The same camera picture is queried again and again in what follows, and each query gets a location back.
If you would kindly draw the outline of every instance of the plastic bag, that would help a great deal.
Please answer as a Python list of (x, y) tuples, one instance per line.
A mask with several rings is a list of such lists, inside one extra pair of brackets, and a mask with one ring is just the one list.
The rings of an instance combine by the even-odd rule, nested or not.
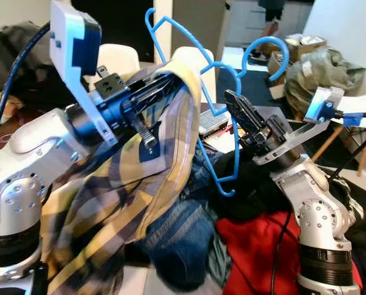
[(330, 47), (302, 55), (287, 73), (285, 95), (289, 105), (306, 113), (318, 86), (356, 89), (362, 82), (365, 68), (346, 61), (341, 53)]

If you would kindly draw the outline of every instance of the red fabric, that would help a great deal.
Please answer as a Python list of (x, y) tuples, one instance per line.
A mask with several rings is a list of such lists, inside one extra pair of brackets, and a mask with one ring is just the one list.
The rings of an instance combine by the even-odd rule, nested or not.
[[(264, 214), (245, 222), (220, 219), (215, 226), (234, 262), (223, 295), (270, 294), (274, 250), (287, 218), (285, 212)], [(300, 270), (297, 236), (300, 228), (293, 216), (284, 233), (274, 289), (277, 295), (299, 294), (296, 277)], [(353, 264), (354, 281), (362, 281)]]

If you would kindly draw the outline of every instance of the white chair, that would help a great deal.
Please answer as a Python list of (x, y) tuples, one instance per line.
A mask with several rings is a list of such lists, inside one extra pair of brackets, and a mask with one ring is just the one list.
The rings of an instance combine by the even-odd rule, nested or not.
[[(137, 51), (129, 46), (120, 44), (102, 44), (99, 47), (97, 67), (106, 66), (110, 74), (117, 73), (124, 81), (132, 74), (139, 71), (139, 56)], [(94, 90), (94, 83), (99, 81), (101, 77), (87, 76), (89, 89)]]
[[(214, 60), (213, 53), (205, 49), (209, 57)], [(183, 46), (176, 49), (176, 51), (172, 55), (173, 60), (181, 60), (187, 65), (191, 65), (193, 68), (196, 68), (198, 71), (206, 67), (209, 63), (201, 54), (198, 48), (196, 47), (188, 47)], [(217, 95), (215, 90), (215, 70), (214, 68), (208, 70), (206, 73), (204, 73), (202, 76), (202, 81), (205, 84), (207, 91), (209, 93), (210, 99), (213, 103), (217, 102)], [(201, 103), (206, 103), (206, 97), (204, 93), (202, 92), (202, 98)]]
[[(348, 112), (366, 112), (366, 94), (362, 96), (343, 96), (338, 107), (338, 110), (344, 113)], [(333, 134), (328, 138), (328, 140), (319, 148), (316, 154), (312, 157), (313, 161), (316, 161), (320, 155), (330, 146), (330, 144), (335, 140), (335, 138), (343, 131), (343, 120), (342, 119), (332, 119), (341, 125), (335, 129)], [(366, 129), (366, 118), (363, 118), (359, 125), (350, 126), (359, 127)], [(366, 148), (362, 151), (359, 160), (358, 176), (362, 174), (363, 167), (366, 161)]]

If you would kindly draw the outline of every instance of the plaid shirt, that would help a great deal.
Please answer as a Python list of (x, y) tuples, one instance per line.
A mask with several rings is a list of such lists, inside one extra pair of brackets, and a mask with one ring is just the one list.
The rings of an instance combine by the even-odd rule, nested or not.
[(48, 294), (111, 294), (119, 249), (143, 238), (184, 188), (197, 141), (201, 80), (176, 61), (154, 74), (166, 72), (175, 73), (188, 88), (181, 88), (161, 114), (153, 131), (159, 144), (148, 151), (134, 136), (92, 173), (58, 184), (43, 206)]

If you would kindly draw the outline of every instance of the blue hanger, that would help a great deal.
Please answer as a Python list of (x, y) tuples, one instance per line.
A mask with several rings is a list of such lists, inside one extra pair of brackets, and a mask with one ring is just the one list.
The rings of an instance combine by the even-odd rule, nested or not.
[[(240, 78), (242, 76), (244, 76), (247, 73), (247, 60), (249, 57), (249, 53), (258, 45), (263, 44), (263, 43), (273, 43), (275, 45), (278, 45), (281, 49), (282, 52), (282, 56), (283, 56), (283, 60), (282, 60), (282, 64), (281, 67), (277, 70), (277, 72), (275, 74), (273, 74), (269, 80), (270, 81), (274, 81), (277, 78), (279, 78), (282, 73), (287, 69), (287, 65), (288, 65), (288, 61), (289, 61), (289, 51), (287, 46), (285, 45), (285, 43), (276, 38), (276, 37), (261, 37), (257, 40), (255, 40), (253, 43), (250, 44), (250, 46), (247, 48), (247, 50), (244, 52), (243, 55), (243, 59), (242, 59), (242, 71), (240, 73), (237, 73), (237, 71), (232, 68), (230, 65), (226, 65), (223, 62), (220, 61), (212, 61), (212, 59), (209, 57), (209, 55), (207, 54), (207, 52), (205, 51), (203, 45), (194, 37), (194, 35), (192, 35), (191, 32), (189, 32), (186, 28), (184, 28), (183, 26), (181, 26), (178, 22), (176, 22), (175, 20), (171, 19), (170, 17), (167, 16), (163, 16), (161, 18), (161, 20), (159, 22), (157, 22), (155, 24), (155, 26), (151, 26), (149, 18), (150, 15), (153, 14), (155, 12), (155, 8), (150, 8), (147, 10), (146, 15), (145, 15), (145, 23), (147, 26), (147, 29), (150, 33), (151, 38), (154, 41), (154, 45), (157, 48), (158, 54), (161, 57), (161, 60), (163, 63), (165, 63), (167, 60), (165, 58), (165, 55), (159, 45), (159, 42), (155, 36), (155, 31), (164, 23), (164, 22), (169, 22), (172, 26), (174, 26), (176, 29), (178, 29), (180, 32), (182, 32), (192, 43), (193, 45), (195, 45), (199, 51), (201, 51), (201, 53), (203, 54), (203, 56), (205, 57), (205, 59), (207, 60), (207, 62), (209, 63), (205, 68), (203, 68), (201, 70), (201, 74), (206, 73), (208, 70), (215, 68), (215, 67), (219, 67), (219, 68), (224, 68), (226, 70), (228, 70), (229, 73), (231, 73), (231, 75), (234, 78), (235, 81), (235, 88), (236, 88), (236, 93), (237, 95), (241, 95), (241, 91), (242, 91), (242, 84), (241, 84), (241, 80)], [(213, 112), (214, 116), (218, 116), (219, 114), (222, 114), (223, 112), (228, 111), (227, 108), (223, 108), (223, 109), (219, 109), (216, 110), (211, 99), (210, 99), (210, 95), (209, 92), (206, 89), (206, 86), (204, 85), (204, 83), (202, 83), (202, 91), (206, 97), (206, 100), (210, 106), (210, 109)], [(217, 189), (220, 191), (220, 193), (225, 196), (225, 197), (232, 197), (235, 193), (235, 190), (232, 189), (230, 192), (225, 192), (223, 190), (223, 188), (221, 187), (221, 183), (225, 182), (225, 181), (231, 181), (231, 180), (235, 180), (237, 178), (237, 172), (239, 171), (239, 157), (240, 157), (240, 150), (239, 150), (239, 134), (237, 133), (237, 122), (234, 118), (232, 118), (232, 125), (233, 125), (233, 132), (234, 132), (234, 166), (233, 166), (233, 174), (231, 176), (226, 176), (223, 178), (218, 178), (217, 175), (215, 174), (214, 168), (210, 162), (210, 159), (206, 153), (205, 148), (203, 147), (202, 141), (198, 138), (197, 139), (197, 143), (199, 144), (199, 147), (203, 153), (203, 156), (205, 158), (207, 167), (210, 170), (211, 175), (213, 176), (213, 179), (215, 181), (215, 184), (217, 186)]]

